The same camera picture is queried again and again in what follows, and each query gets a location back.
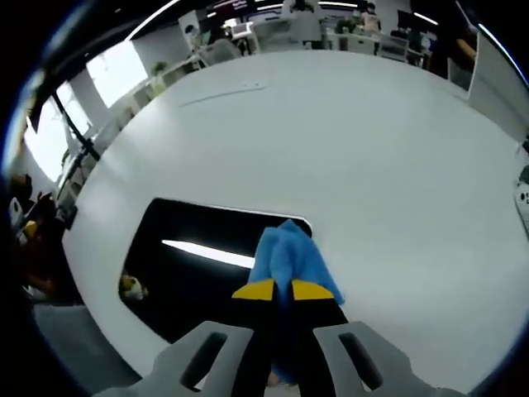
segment rectangular hole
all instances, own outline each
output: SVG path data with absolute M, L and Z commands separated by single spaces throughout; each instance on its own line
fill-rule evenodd
M 369 357 L 365 347 L 352 333 L 343 333 L 339 336 L 340 342 L 344 345 L 353 361 L 358 376 L 361 378 L 364 388 L 367 391 L 377 390 L 382 385 L 382 377 Z
M 189 362 L 182 375 L 180 383 L 192 391 L 200 391 L 197 384 L 212 369 L 213 362 L 217 359 L 219 351 L 226 342 L 226 335 L 219 332 L 212 333 L 200 346 L 197 354 Z

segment yellow object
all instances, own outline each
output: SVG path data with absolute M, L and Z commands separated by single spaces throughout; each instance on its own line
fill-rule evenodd
M 122 287 L 125 291 L 132 288 L 132 279 L 126 275 L 122 276 Z
M 334 299 L 332 293 L 318 284 L 292 280 L 294 300 Z
M 233 299 L 272 300 L 274 279 L 257 281 L 239 288 L 231 296 Z
M 36 223 L 35 221 L 27 221 L 26 225 L 24 226 L 24 233 L 28 238 L 33 238 L 36 233 Z

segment blue cloth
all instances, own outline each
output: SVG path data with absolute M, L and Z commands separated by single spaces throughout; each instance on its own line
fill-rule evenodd
M 309 281 L 328 289 L 338 304 L 344 303 L 316 244 L 292 220 L 278 227 L 267 227 L 255 251 L 255 264 L 249 283 L 274 279 L 279 301 L 288 304 L 288 286 L 292 279 Z
M 249 283 L 265 279 L 274 279 L 278 286 L 279 302 L 283 308 L 288 306 L 288 287 L 292 279 L 309 281 L 328 289 L 338 304 L 344 303 L 338 287 L 323 261 L 316 244 L 292 220 L 283 222 L 279 227 L 267 227 L 255 251 L 255 264 L 248 278 Z M 279 314 L 276 329 L 276 351 L 272 362 L 272 371 L 279 379 L 290 384 L 298 380 L 292 371 L 293 358 L 292 324 L 288 310 Z

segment office desk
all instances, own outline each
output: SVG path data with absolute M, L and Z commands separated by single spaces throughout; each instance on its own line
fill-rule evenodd
M 64 235 L 103 334 L 141 375 L 167 346 L 117 296 L 154 197 L 292 214 L 311 223 L 349 319 L 424 381 L 470 391 L 525 323 L 529 246 L 515 141 L 460 92 L 336 51 L 255 55 L 178 81 L 103 154 Z
M 327 40 L 332 43 L 333 50 L 340 50 L 340 38 L 341 39 L 352 39 L 356 43 L 362 43 L 365 45 L 358 46 L 355 50 L 349 49 L 348 51 L 356 52 L 357 54 L 372 55 L 374 53 L 374 45 L 380 43 L 380 36 L 364 36 L 357 33 L 334 33 L 327 32 Z

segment window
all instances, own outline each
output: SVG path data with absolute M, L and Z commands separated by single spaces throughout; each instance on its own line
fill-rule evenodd
M 66 131 L 69 129 L 63 122 L 55 101 L 50 98 L 42 106 L 37 133 L 30 124 L 24 134 L 27 148 L 32 153 L 36 163 L 54 182 L 60 176 L 63 155 L 68 149 Z
M 77 101 L 70 85 L 68 83 L 63 83 L 57 89 L 57 96 L 63 104 L 64 110 L 68 113 L 69 118 L 72 119 L 72 123 L 77 127 L 81 134 L 84 134 L 90 127 L 90 121 Z
M 108 108 L 148 77 L 130 41 L 106 50 L 89 61 L 86 67 Z

